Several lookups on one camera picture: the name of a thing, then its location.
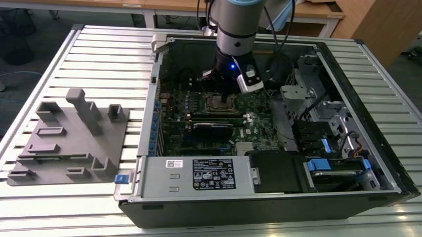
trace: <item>blue latch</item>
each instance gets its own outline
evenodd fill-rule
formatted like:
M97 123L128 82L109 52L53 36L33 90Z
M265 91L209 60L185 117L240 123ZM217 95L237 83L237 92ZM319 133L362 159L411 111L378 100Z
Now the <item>blue latch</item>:
M307 163L309 171L331 170L327 159L311 159Z
M129 184L129 176L125 174L117 174L113 178L114 184Z
M321 144L323 144L323 147L324 147L324 151L325 151L327 153L331 153L331 147L330 147L330 145L328 145L327 139L321 138L320 141L321 141Z
M367 159L363 159L362 163L363 163L364 170L370 169L370 161Z

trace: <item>wooden table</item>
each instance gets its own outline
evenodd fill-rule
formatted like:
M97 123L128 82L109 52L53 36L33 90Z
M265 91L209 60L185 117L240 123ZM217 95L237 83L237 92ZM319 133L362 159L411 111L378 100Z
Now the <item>wooden table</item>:
M197 0L2 0L0 7L69 10L90 12L136 13L145 17L147 28L156 28L156 15L196 16ZM200 1L199 16L205 4ZM330 37L344 13L334 12L324 3L304 2L296 5L295 22L323 24L319 37Z
M145 0L144 8L153 11L153 15L196 16L196 0ZM205 4L200 2L200 12L205 9ZM319 37L330 37L340 19L343 12L331 11L324 3L304 2L296 5L295 22L323 24Z

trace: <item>metal bracket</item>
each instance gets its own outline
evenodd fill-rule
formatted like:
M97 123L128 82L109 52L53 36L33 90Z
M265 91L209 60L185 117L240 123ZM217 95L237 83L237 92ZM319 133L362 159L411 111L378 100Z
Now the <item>metal bracket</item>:
M151 40L152 53L161 52L165 49L164 46L167 43L167 34L153 34Z
M253 183L253 185L261 184L261 180L259 178L257 168L251 168L251 172L252 172L252 183Z

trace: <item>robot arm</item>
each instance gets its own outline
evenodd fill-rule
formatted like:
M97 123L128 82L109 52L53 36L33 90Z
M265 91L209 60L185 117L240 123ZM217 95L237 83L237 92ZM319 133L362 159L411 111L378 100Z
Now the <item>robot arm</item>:
M211 77L221 94L248 93L263 88L261 77L252 56L257 26L264 5L279 6L279 0L212 0L209 28L217 32L216 54Z

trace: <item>white label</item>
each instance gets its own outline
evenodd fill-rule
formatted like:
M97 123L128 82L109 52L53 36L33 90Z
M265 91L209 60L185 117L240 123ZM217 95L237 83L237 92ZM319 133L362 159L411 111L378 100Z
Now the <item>white label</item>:
M165 168L181 168L183 167L183 160L180 159L168 159L165 161Z
M327 15L327 18L338 18L338 19L342 19L343 17L342 17L342 16L336 16L336 15Z
M139 4L123 4L123 6L128 6L128 7L141 7L141 5L139 5Z

